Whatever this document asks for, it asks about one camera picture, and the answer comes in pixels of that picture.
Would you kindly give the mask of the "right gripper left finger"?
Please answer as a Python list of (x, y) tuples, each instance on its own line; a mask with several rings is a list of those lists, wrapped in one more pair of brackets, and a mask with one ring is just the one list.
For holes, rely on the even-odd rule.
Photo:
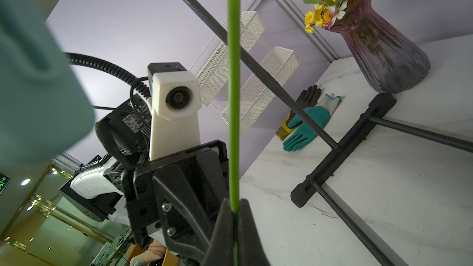
[(210, 245), (204, 256), (202, 266), (234, 265), (234, 214), (230, 200), (224, 198), (220, 206)]

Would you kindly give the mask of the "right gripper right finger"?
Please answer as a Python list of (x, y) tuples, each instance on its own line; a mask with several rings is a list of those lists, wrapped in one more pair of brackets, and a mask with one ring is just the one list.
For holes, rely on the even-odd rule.
[(236, 221), (236, 247), (239, 266), (270, 266), (247, 199), (240, 201)]

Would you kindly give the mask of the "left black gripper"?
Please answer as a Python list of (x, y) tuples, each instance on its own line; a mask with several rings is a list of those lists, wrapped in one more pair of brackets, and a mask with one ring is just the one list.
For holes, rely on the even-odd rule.
[(229, 159), (223, 141), (126, 169), (121, 183), (137, 245), (162, 235), (172, 252), (203, 262), (220, 205), (229, 197)]

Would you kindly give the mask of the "black clothes rack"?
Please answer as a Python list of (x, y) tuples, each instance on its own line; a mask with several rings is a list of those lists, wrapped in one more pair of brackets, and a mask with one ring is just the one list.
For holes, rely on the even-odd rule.
[(423, 45), (427, 78), (379, 95), (354, 59), (322, 75), (344, 98), (325, 133), (271, 141), (240, 181), (273, 266), (473, 263), (473, 37)]

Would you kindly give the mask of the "purple clip hanger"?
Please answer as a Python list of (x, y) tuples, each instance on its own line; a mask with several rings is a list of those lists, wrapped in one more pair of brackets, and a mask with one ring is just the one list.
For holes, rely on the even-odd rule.
[(1, 0), (1, 166), (44, 164), (87, 136), (94, 122), (33, 0)]

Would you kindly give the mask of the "yellow tulip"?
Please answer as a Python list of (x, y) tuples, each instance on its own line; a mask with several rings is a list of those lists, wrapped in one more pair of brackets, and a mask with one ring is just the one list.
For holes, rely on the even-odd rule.
[(229, 193), (230, 209), (240, 209), (240, 1), (227, 0), (229, 59)]

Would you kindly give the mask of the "white mesh shelf basket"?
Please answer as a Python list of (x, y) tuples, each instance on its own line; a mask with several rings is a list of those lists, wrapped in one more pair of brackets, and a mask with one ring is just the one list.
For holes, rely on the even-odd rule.
[[(256, 44), (264, 43), (260, 38), (265, 30), (266, 27), (256, 11), (241, 13), (240, 44), (247, 52)], [(217, 105), (213, 100), (227, 86), (228, 60), (227, 45), (215, 36), (192, 66), (199, 69), (197, 80), (200, 84), (202, 104), (215, 108), (226, 123), (229, 122), (230, 107)], [(293, 50), (276, 46), (267, 48), (267, 54), (260, 66), (279, 85), (284, 86), (300, 66), (300, 61)], [(240, 133), (245, 134), (269, 106), (275, 94), (244, 63), (241, 63), (241, 73), (243, 80), (240, 89)]]

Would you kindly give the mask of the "purple ribbed glass vase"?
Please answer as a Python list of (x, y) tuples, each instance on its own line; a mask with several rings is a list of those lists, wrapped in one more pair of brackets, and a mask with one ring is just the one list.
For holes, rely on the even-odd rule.
[(331, 32), (345, 40), (367, 83), (396, 94), (424, 80), (431, 68), (426, 53), (372, 8), (372, 0), (350, 0)]

